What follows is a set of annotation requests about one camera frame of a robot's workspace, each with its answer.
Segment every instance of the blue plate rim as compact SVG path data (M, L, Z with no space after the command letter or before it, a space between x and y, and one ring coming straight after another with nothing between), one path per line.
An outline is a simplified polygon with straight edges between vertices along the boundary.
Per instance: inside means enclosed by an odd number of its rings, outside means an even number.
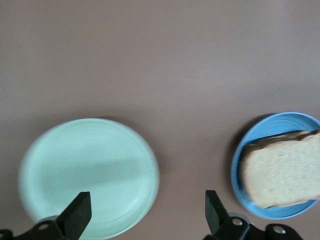
M306 206L303 210L300 210L296 213L287 215L287 216L283 216L283 217L273 217L273 216L268 216L265 215L261 212L257 212L254 211L252 208L250 208L250 206L245 203L245 201L243 200L243 194L241 193L241 190L239 188L239 184L238 184L238 163L239 163L239 156L240 153L242 151L242 148L244 147L245 143L247 142L247 138L248 136L250 136L253 132L256 131L256 129L262 125L265 122L270 121L270 119L281 116L281 115L300 115L300 116L304 116L308 119L311 119L312 121L314 121L315 123L317 123L319 125L320 128L320 121L318 119L316 119L315 117L308 115L306 113L302 113L302 112L295 112L295 111L286 111L286 112L279 112L279 113L271 113L271 115L263 118L262 120L258 121L257 123L255 123L247 132L246 134L242 137L241 141L239 142L239 144L237 145L233 158L232 158L232 164L231 164L231 185L233 188L233 192L237 198L237 200L240 202L240 204L246 209L248 210L250 213L264 218L264 219L271 219L271 220L283 220L283 219L288 219L288 218L292 218L295 217L299 214L304 213L305 211L309 210L310 208L312 208L319 200L310 200L306 203L308 203L308 206Z

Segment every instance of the white bread slice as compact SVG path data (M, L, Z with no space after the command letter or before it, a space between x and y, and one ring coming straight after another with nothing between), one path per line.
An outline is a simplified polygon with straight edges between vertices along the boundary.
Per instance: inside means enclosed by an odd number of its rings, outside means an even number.
M250 199L259 208L320 199L320 132L269 139L250 144L241 157L240 179Z

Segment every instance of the mint green plate rim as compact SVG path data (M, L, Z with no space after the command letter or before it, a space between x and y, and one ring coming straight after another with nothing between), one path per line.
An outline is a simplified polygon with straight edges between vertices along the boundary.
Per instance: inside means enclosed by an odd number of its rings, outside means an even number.
M146 153L147 161L150 161L152 165L152 167L150 168L150 171L152 172L151 173L152 178L149 179L152 183L152 187L149 189L149 192L145 196L146 201L145 201L143 210L136 217L136 220L134 222L127 225L122 230L116 233L106 234L103 237L82 235L80 237L81 240L110 239L131 229L133 226L139 223L146 216L146 214L149 212L149 210L153 206L158 194L158 189L160 184L159 167L151 147L137 132L135 132L128 126L113 120L103 119L103 118L83 118L83 119L76 119L76 120L64 122L49 129L48 131L43 133L40 137L38 137L29 147L29 149L27 150L26 154L22 159L22 163L21 163L21 166L19 169L19 175L18 175L19 194L20 194L20 199L24 209L26 210L28 215L33 219L33 221L38 222L44 218L43 215L39 215L40 206L37 205L37 199L35 199L35 196L37 195L36 193L37 190L35 189L35 187L33 187L30 184L31 183L30 176L35 174L30 168L31 163L36 161L35 158L33 158L35 151L37 151L38 148L40 148L41 144L46 140L46 138L49 138L53 133L57 133L61 131L63 128L72 127L73 125L76 125L76 124L85 125L85 124L92 124L92 123L105 123L106 127L121 130L125 134L127 134L128 137L135 139L136 143L141 147L140 150Z

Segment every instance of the tabletop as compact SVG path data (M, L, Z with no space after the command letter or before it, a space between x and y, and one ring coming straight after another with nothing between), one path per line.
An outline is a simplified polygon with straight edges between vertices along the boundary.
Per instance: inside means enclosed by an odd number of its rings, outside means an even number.
M262 219L236 199L234 150L260 116L320 119L320 1L0 1L0 228L33 226L17 178L46 130L106 118L153 149L160 185L149 213L115 240L201 240L205 190L226 209L318 238L320 204Z

